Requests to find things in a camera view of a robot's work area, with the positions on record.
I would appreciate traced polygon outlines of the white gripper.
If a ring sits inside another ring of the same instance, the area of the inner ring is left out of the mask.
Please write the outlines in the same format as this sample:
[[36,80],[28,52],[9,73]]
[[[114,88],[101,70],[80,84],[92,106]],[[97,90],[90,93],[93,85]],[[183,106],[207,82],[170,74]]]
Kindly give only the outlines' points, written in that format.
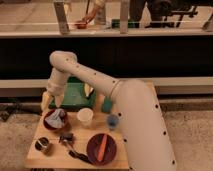
[[[55,105],[59,108],[64,100],[64,93],[66,88],[66,81],[65,80],[51,80],[47,81],[46,89],[51,95],[58,95],[55,97]],[[41,110],[44,111],[48,108],[50,102],[52,101],[52,96],[45,91],[42,95],[42,102],[41,102]]]

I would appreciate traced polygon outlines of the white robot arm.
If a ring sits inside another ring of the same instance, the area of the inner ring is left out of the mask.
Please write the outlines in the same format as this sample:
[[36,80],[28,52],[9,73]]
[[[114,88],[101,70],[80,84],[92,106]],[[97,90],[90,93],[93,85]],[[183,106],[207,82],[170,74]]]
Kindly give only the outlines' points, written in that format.
[[43,110],[51,101],[62,103],[67,80],[75,76],[115,103],[133,171],[177,171],[160,105],[147,84],[139,79],[122,81],[81,65],[72,52],[54,51],[50,63],[52,72],[42,95]]

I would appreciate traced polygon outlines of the person hand in background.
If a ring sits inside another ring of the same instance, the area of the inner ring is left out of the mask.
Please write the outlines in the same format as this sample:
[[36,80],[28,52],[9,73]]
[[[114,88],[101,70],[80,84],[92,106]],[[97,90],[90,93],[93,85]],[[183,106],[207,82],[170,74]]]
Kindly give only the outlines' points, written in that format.
[[86,14],[86,15],[82,18],[82,20],[83,20],[86,24],[88,24],[88,23],[90,23],[90,22],[94,19],[94,17],[95,17],[95,14],[92,13],[92,12],[90,12],[90,13]]

